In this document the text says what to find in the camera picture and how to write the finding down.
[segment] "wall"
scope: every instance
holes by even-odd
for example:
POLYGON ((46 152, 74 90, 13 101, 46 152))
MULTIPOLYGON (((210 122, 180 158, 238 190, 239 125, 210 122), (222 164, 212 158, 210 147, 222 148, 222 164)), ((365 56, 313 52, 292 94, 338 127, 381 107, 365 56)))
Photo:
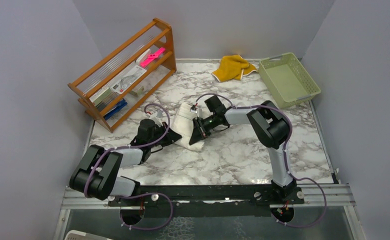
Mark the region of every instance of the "wall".
POLYGON ((108 55, 152 18, 173 27, 177 58, 302 57, 334 0, 73 0, 108 55))
POLYGON ((67 83, 101 59, 69 0, 0 0, 0 239, 51 239, 90 119, 67 83))
POLYGON ((334 167, 369 240, 390 239, 390 1, 336 0, 302 63, 334 167))

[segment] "folded white cloth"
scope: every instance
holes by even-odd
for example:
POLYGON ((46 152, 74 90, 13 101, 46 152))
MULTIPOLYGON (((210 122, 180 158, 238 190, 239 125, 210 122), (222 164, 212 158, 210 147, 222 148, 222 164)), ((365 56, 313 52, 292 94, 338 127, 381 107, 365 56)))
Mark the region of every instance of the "folded white cloth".
MULTIPOLYGON (((199 117, 203 118, 202 110, 200 108, 198 108, 198 114, 200 115, 199 117)), ((204 141, 199 141, 189 145, 189 140, 191 139, 192 131, 194 130, 194 123, 192 122, 192 119, 196 117, 197 114, 195 112, 191 112, 191 105, 184 102, 177 110, 176 116, 174 116, 170 128, 182 136, 182 138, 176 141, 175 144, 192 151, 201 151, 204 147, 204 141)))

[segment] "yellow cloth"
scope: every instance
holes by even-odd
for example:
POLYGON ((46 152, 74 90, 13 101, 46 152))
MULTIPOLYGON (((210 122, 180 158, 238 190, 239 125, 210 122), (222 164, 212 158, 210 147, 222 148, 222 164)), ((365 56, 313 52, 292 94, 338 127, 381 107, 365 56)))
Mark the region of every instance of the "yellow cloth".
POLYGON ((254 65, 239 55, 224 56, 220 66, 212 72, 212 75, 219 81, 224 82, 231 79, 241 80, 243 76, 257 72, 254 65))

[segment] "pink clip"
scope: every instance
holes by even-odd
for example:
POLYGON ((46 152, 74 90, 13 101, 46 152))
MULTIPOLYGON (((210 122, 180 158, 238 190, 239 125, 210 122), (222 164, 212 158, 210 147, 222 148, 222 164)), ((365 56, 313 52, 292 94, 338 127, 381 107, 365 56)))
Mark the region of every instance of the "pink clip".
POLYGON ((164 47, 160 47, 158 49, 158 51, 156 51, 155 53, 153 54, 150 54, 146 59, 145 61, 141 62, 140 63, 140 66, 142 68, 145 68, 146 66, 148 66, 150 63, 152 63, 155 59, 159 58, 161 54, 163 54, 164 52, 166 51, 166 49, 164 47))

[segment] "white marble surface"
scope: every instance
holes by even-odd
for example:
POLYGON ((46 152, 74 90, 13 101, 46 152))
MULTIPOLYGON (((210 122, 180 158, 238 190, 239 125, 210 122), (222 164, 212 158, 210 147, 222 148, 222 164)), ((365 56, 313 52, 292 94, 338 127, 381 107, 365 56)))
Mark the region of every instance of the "white marble surface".
MULTIPOLYGON (((163 105, 173 117, 181 103, 192 104, 204 93, 222 94, 237 106, 273 101, 257 73, 241 81, 218 82, 211 75, 218 66, 217 62, 178 63, 178 71, 146 103, 163 105)), ((207 98, 200 100, 199 104, 204 104, 207 98)), ((139 121, 146 117, 144 106, 142 104, 114 133, 95 123, 90 143, 105 148, 127 145, 136 135, 139 121)), ((294 106, 284 112, 293 125, 289 150, 294 175, 299 178, 310 177, 319 183, 332 183, 322 142, 308 104, 294 106)), ((118 175, 143 185, 266 184, 272 179, 272 166, 266 148, 259 142, 252 127, 233 125, 226 131, 213 132, 205 140, 201 152, 172 144, 153 153, 142 165, 121 168, 118 175)))

